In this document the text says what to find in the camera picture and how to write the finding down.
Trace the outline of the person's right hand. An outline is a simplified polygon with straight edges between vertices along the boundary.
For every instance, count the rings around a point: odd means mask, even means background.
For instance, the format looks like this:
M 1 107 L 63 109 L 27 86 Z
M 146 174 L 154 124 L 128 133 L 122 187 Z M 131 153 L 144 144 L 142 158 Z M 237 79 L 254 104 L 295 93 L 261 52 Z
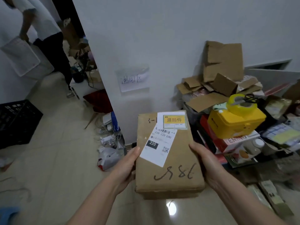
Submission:
M 222 179 L 226 176 L 227 171 L 208 149 L 206 149 L 206 163 L 201 163 L 201 165 L 204 167 L 203 175 L 205 181 L 213 190 L 218 191 L 221 188 Z

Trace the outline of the brown cardboard parcel with labels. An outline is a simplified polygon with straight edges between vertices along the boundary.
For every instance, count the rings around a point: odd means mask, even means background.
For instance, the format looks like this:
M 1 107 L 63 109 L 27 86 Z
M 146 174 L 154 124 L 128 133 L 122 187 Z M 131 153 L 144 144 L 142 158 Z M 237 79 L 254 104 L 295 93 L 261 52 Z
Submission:
M 185 110 L 138 116 L 135 192 L 144 200 L 195 198 L 205 182 Z

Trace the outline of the person's left forearm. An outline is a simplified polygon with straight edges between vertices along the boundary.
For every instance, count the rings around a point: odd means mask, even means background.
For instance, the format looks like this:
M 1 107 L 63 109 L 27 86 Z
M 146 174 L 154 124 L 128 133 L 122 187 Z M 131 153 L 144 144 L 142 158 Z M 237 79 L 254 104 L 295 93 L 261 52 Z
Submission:
M 112 206 L 120 194 L 131 182 L 131 177 L 121 181 L 112 176 L 104 178 L 90 192 L 66 225 L 106 225 Z

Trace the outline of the person's right forearm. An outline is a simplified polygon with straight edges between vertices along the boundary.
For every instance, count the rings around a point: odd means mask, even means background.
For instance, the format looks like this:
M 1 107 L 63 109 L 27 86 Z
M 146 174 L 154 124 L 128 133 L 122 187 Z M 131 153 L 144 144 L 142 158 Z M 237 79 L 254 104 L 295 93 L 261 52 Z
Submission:
M 214 176 L 209 185 L 238 225 L 287 225 L 231 174 Z

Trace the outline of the white plastic bag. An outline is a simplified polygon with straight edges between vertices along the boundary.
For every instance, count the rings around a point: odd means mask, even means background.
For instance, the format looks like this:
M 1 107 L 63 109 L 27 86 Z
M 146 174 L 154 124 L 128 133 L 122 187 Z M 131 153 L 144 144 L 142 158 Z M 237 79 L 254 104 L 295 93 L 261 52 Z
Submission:
M 110 171 L 122 158 L 124 155 L 124 148 L 117 149 L 112 147 L 99 147 L 98 152 L 98 168 L 107 172 Z

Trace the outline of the red and white product box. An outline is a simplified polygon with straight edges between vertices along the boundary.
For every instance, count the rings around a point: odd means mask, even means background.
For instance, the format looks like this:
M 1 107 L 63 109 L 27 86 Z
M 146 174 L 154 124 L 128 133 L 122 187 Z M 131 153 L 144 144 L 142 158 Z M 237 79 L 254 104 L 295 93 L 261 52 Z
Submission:
M 250 135 L 239 136 L 230 139 L 220 139 L 208 126 L 208 115 L 202 115 L 199 122 L 198 134 L 204 144 L 213 154 L 229 155 L 236 164 L 243 164 L 253 159 L 244 149 L 243 144 L 252 139 L 260 138 L 260 135 L 253 131 Z

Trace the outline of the blue and white box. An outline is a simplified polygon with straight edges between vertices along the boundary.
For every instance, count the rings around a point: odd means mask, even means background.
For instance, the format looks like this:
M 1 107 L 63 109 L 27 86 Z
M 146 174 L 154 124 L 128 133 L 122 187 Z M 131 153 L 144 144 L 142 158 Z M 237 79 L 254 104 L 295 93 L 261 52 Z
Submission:
M 114 113 L 114 111 L 111 112 L 111 122 L 112 122 L 112 129 L 114 132 L 119 132 L 120 131 L 120 127 L 116 118 L 116 115 Z

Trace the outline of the yellow plastic box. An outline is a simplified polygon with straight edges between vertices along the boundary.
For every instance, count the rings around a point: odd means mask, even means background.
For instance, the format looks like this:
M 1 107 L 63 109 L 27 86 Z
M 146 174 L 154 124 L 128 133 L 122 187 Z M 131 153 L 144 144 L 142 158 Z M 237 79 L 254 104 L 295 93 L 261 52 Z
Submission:
M 228 110 L 212 110 L 208 117 L 208 126 L 220 139 L 230 139 L 250 135 L 266 119 L 258 108 L 246 116 L 238 116 Z

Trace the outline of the small white bottle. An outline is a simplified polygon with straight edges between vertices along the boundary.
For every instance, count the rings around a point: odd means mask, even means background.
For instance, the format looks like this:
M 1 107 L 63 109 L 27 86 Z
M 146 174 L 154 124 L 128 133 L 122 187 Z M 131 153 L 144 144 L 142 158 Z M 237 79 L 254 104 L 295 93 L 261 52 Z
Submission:
M 261 153 L 261 150 L 264 147 L 264 145 L 265 142 L 262 139 L 256 138 L 246 141 L 243 144 L 243 147 L 250 156 L 254 157 Z

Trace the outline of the red cloth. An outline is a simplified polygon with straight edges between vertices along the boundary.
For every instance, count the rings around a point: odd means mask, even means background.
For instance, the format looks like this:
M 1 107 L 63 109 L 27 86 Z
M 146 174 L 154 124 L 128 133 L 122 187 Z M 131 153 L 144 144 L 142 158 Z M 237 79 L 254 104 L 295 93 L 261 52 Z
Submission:
M 96 113 L 111 113 L 113 108 L 108 98 L 105 89 L 97 90 L 90 94 L 83 96 L 83 98 L 92 105 L 94 112 Z

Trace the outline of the flat cardboard package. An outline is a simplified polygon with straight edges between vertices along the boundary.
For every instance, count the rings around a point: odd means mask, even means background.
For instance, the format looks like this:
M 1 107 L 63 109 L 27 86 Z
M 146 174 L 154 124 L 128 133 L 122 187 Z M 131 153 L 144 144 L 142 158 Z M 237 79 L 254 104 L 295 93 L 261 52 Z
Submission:
M 263 194 L 267 198 L 275 213 L 282 219 L 294 216 L 294 213 L 287 203 L 279 195 L 272 181 L 261 181 L 258 183 Z

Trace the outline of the blue cloth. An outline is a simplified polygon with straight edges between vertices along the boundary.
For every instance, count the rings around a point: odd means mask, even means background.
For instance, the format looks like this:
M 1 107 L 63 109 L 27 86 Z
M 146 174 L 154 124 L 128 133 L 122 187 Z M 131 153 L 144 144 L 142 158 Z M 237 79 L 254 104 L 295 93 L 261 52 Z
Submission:
M 8 225 L 10 218 L 20 210 L 20 207 L 0 207 L 0 225 Z

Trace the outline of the white plastic tray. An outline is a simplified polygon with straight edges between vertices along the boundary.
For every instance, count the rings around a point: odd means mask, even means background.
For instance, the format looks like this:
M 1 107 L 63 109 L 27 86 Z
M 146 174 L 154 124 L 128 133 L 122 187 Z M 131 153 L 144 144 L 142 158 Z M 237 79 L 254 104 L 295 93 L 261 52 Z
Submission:
M 20 37 L 15 37 L 0 47 L 19 77 L 36 68 L 40 63 L 39 57 L 30 45 Z

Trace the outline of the black-handled scissors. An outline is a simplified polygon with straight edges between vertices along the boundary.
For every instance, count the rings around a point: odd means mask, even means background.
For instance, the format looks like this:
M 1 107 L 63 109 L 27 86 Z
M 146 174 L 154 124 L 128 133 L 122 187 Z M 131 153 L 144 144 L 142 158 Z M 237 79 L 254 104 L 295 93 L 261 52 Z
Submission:
M 258 97 L 253 94 L 246 94 L 246 95 L 239 95 L 236 94 L 236 97 L 234 97 L 234 102 L 231 104 L 231 106 L 250 106 L 250 104 L 257 103 Z

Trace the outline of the white paper note on wall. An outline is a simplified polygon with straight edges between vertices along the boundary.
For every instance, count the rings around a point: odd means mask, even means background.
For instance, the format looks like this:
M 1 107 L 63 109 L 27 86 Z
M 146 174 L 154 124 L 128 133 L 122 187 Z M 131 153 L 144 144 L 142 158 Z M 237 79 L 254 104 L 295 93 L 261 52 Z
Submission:
M 130 67 L 116 70 L 118 85 L 122 93 L 149 88 L 149 67 Z

